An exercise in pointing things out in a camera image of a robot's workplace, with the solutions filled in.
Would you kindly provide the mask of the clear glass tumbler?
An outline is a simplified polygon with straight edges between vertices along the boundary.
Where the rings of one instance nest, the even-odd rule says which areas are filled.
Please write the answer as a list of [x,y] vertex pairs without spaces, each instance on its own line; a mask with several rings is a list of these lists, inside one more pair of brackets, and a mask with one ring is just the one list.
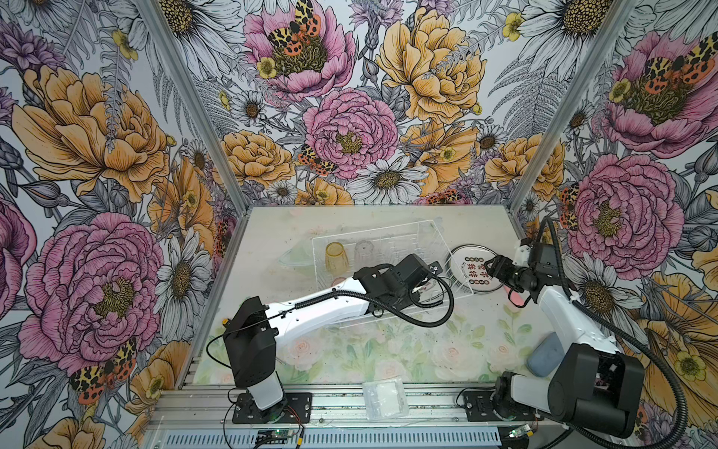
[[372,241],[364,239],[355,245],[355,267],[373,267],[375,262],[375,246]]

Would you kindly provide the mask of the yellow glass tumbler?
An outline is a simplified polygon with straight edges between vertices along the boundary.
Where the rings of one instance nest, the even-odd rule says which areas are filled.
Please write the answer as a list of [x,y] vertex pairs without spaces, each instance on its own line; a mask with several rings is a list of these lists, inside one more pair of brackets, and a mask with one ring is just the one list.
[[350,269],[349,258],[342,243],[333,241],[325,247],[325,269],[336,277],[342,276]]

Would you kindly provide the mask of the red green patterned plate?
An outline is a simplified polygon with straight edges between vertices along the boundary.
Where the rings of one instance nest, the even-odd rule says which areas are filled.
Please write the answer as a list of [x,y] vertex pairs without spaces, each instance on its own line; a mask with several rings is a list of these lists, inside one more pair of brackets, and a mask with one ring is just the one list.
[[448,258],[449,276],[463,290],[473,294],[495,292],[502,284],[487,272],[485,263],[496,256],[496,252],[482,245],[460,245],[451,251]]

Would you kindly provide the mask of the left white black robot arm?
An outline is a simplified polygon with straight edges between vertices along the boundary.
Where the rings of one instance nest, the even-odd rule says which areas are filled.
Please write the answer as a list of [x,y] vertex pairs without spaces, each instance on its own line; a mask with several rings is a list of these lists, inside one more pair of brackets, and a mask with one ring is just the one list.
[[265,304],[246,299],[224,325],[221,341],[235,387],[248,392],[265,420],[282,411],[288,400],[276,369],[278,345],[342,321],[390,314],[404,322],[433,329],[454,312],[452,288],[441,266],[416,254],[398,264],[364,267],[313,295]]

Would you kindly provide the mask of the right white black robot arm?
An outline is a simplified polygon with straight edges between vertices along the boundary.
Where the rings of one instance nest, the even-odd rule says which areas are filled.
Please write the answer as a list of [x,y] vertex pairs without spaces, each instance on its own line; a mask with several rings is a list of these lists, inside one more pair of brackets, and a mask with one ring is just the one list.
[[487,273],[510,290],[526,293],[553,326],[563,358],[549,380],[504,372],[495,383],[492,402],[501,413],[524,406],[585,430],[627,438],[639,409],[644,368],[625,355],[613,336],[580,309],[570,289],[560,253],[534,243],[514,258],[495,256]]

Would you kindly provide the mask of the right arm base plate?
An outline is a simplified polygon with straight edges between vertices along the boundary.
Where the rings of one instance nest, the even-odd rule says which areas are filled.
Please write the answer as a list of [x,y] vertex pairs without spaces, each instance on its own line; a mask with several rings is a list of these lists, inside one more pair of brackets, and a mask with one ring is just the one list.
[[493,390],[468,389],[457,400],[464,409],[469,422],[533,421],[533,408],[519,404],[511,398],[498,398]]

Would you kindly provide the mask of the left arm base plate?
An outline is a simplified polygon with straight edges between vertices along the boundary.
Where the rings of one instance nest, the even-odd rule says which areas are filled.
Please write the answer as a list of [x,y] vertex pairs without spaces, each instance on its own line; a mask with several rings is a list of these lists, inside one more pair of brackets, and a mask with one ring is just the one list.
[[237,397],[232,415],[236,425],[250,424],[308,424],[312,415],[312,393],[290,392],[284,399],[266,410],[260,410],[249,393]]

